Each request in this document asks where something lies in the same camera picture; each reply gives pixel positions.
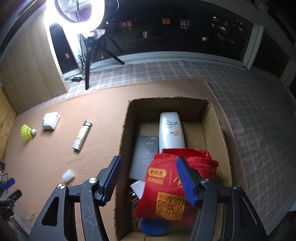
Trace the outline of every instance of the blue gripper pad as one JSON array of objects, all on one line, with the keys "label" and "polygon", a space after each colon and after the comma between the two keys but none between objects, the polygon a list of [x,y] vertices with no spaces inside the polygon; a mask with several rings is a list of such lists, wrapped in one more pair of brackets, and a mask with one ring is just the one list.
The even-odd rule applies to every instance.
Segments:
[{"label": "blue gripper pad", "polygon": [[196,187],[199,185],[201,176],[197,170],[190,168],[186,159],[182,156],[178,157],[176,166],[187,201],[195,206],[198,201]]},{"label": "blue gripper pad", "polygon": [[119,178],[121,171],[121,158],[116,156],[111,161],[110,165],[107,167],[105,171],[105,175],[100,180],[100,185],[103,187],[103,194],[102,194],[102,202],[107,203],[111,200],[113,191],[115,189],[117,180]]},{"label": "blue gripper pad", "polygon": [[10,188],[13,184],[15,183],[14,178],[9,178],[6,182],[0,184],[0,189],[2,190],[7,190],[8,188]]}]

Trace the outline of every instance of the wooden cabinet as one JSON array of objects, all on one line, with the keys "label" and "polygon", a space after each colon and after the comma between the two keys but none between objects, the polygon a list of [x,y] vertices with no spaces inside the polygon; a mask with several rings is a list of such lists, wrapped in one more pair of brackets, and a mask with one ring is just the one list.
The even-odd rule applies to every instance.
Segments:
[{"label": "wooden cabinet", "polygon": [[3,90],[0,90],[0,160],[4,156],[6,143],[14,120],[15,112]]},{"label": "wooden cabinet", "polygon": [[26,24],[0,59],[0,81],[18,114],[68,91],[44,12]]}]

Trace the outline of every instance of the badminton shuttlecock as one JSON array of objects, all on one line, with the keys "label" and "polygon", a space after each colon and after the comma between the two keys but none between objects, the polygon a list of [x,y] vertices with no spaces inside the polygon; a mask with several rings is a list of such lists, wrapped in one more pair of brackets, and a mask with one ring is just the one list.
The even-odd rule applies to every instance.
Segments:
[{"label": "badminton shuttlecock", "polygon": [[36,134],[37,134],[36,130],[28,127],[27,125],[22,125],[20,129],[20,136],[24,140],[29,140],[32,137],[36,136]]}]

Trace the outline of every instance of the black window pane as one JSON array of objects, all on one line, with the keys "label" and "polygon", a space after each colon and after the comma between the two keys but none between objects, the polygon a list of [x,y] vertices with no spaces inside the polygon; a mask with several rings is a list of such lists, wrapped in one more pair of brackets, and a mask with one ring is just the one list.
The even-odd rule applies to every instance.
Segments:
[{"label": "black window pane", "polygon": [[280,78],[288,61],[289,57],[277,45],[277,43],[266,34],[263,34],[253,66],[263,69]]},{"label": "black window pane", "polygon": [[[119,0],[116,15],[106,35],[124,54],[185,51],[242,61],[252,31],[240,16],[197,0]],[[122,55],[109,38],[102,44]],[[93,61],[109,58],[100,50],[94,55]]]}]

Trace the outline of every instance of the brown mat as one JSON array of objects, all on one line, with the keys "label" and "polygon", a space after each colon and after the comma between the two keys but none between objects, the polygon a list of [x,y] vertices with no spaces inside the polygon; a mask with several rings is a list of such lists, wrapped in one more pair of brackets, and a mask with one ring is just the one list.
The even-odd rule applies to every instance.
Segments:
[{"label": "brown mat", "polygon": [[[70,185],[81,184],[89,177],[96,176],[100,169],[108,166],[114,155],[119,154],[129,100],[163,96],[205,98],[214,105],[229,149],[233,180],[246,190],[247,179],[232,130],[206,81],[149,81],[99,90],[18,116],[5,153],[5,171],[16,180],[11,191],[18,188],[23,193],[22,198],[15,203],[15,212],[32,227],[54,188],[63,182],[61,176],[65,171],[71,169],[75,173]],[[45,113],[53,111],[61,115],[61,120],[54,132],[43,131],[40,122]],[[76,153],[72,145],[85,120],[91,121],[93,126],[81,152]],[[22,124],[37,130],[37,136],[28,143],[20,137]],[[101,208],[110,241],[115,240],[113,208],[114,196],[106,207]],[[80,219],[77,224],[78,238],[83,240]]]}]

